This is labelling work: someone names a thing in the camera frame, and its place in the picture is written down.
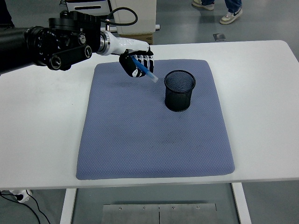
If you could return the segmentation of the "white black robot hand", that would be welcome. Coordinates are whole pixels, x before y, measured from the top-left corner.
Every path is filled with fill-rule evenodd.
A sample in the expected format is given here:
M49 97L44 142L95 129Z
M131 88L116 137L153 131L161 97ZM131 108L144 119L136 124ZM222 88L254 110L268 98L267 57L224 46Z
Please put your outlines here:
M147 42L115 37L111 33L108 34L108 37L110 40L106 54L118 55L122 68L130 77L149 76L154 82L158 80L153 75L154 54Z

